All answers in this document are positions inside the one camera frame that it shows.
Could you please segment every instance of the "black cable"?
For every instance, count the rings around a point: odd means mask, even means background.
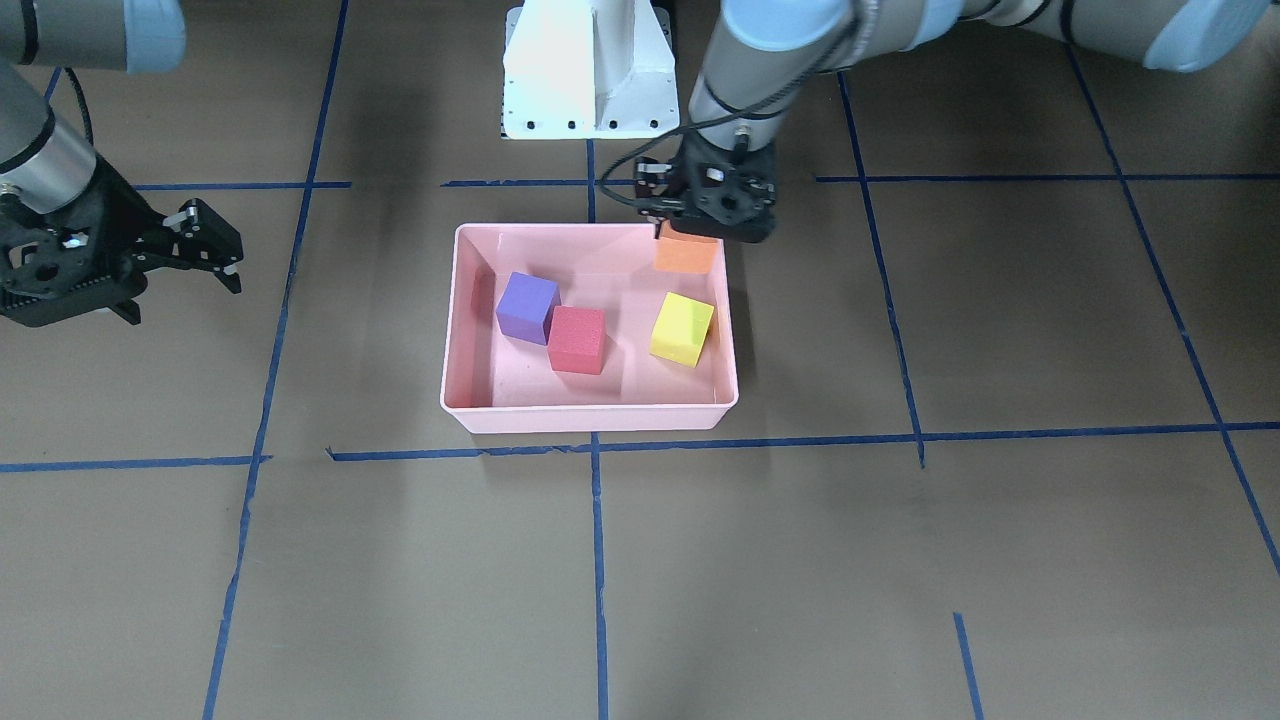
[[[640,206],[648,205],[646,201],[643,201],[643,200],[639,200],[639,199],[635,199],[635,197],[625,197],[625,196],[618,195],[617,192],[609,190],[609,186],[608,186],[609,176],[612,176],[614,170],[617,170],[620,167],[622,167],[623,163],[627,163],[630,160],[634,160],[634,159],[639,158],[640,155],[644,155],[645,152],[648,152],[649,150],[653,150],[659,143],[664,142],[666,140],[669,140],[669,138],[676,137],[676,136],[685,136],[685,135],[689,135],[691,132],[698,132],[700,129],[705,129],[705,128],[710,128],[710,127],[716,127],[716,126],[722,126],[724,123],[733,122],[733,120],[744,118],[746,115],[751,115],[755,111],[758,111],[758,110],[760,110],[763,108],[768,108],[769,105],[773,105],[774,102],[785,99],[786,96],[788,96],[792,92],[795,92],[796,90],[799,90],[800,86],[804,85],[805,81],[808,81],[810,77],[813,77],[813,76],[818,74],[819,72],[822,72],[822,68],[826,67],[827,61],[831,60],[831,56],[836,54],[836,50],[838,50],[846,41],[849,41],[850,38],[852,38],[854,36],[858,35],[858,28],[860,26],[861,26],[861,19],[858,17],[858,13],[855,12],[852,19],[849,20],[849,24],[846,24],[845,28],[840,31],[840,33],[831,42],[831,45],[822,53],[822,55],[817,60],[814,60],[808,68],[805,68],[804,72],[801,72],[799,76],[796,76],[795,78],[792,78],[791,82],[788,82],[787,85],[782,86],[782,90],[774,92],[773,95],[765,97],[764,100],[760,100],[758,102],[753,102],[751,105],[748,105],[746,108],[742,108],[741,110],[737,110],[736,113],[730,113],[728,115],[724,115],[724,117],[721,117],[721,118],[714,118],[714,119],[710,119],[710,120],[703,120],[700,123],[684,124],[684,126],[672,128],[672,129],[669,129],[669,131],[659,135],[658,137],[650,140],[649,142],[645,142],[640,147],[636,147],[631,152],[627,152],[626,155],[618,158],[612,165],[609,165],[609,169],[604,170],[604,174],[600,176],[599,181],[596,181],[596,187],[600,188],[600,192],[603,192],[604,195],[607,195],[612,200],[622,202],[623,205],[630,205],[632,208],[640,208]]]
[[[84,140],[90,145],[93,145],[93,120],[88,117],[88,102],[84,101],[84,88],[79,83],[79,78],[76,77],[76,70],[70,68],[63,68],[67,73],[67,79],[72,81],[72,88],[76,91],[76,104],[81,109],[81,122],[84,124]]]
[[[29,65],[40,54],[40,15],[36,14],[36,0],[22,0],[23,50],[19,65]]]

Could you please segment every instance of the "light blue joint cover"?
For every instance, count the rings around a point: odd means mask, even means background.
[[[920,29],[902,53],[915,50],[916,46],[946,35],[960,19],[960,13],[964,13],[964,0],[924,0]]]
[[[187,22],[178,0],[124,0],[125,70],[166,73],[187,53]]]
[[[1188,0],[1147,49],[1152,70],[1193,73],[1222,59],[1249,35],[1270,0]]]
[[[849,0],[724,0],[721,17],[740,42],[786,53],[817,42],[849,9]]]

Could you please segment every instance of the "red cube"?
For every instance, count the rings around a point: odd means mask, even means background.
[[[553,370],[599,375],[604,370],[604,310],[557,305],[547,354]]]

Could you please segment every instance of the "purple cube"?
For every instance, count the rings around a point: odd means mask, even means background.
[[[498,328],[502,334],[547,345],[552,329],[552,307],[559,305],[559,286],[524,273],[512,273],[498,301]]]

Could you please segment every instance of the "foam block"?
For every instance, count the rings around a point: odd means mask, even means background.
[[[687,234],[662,224],[658,233],[658,252],[653,266],[667,273],[699,273],[705,275],[716,264],[719,243],[700,234]]]
[[[547,345],[552,329],[552,307],[559,305],[559,286],[554,282],[512,273],[498,301],[498,328],[502,334]]]
[[[649,352],[690,368],[698,366],[716,309],[705,302],[668,292],[653,325]]]
[[[557,306],[547,342],[552,369],[599,375],[604,370],[604,310]]]

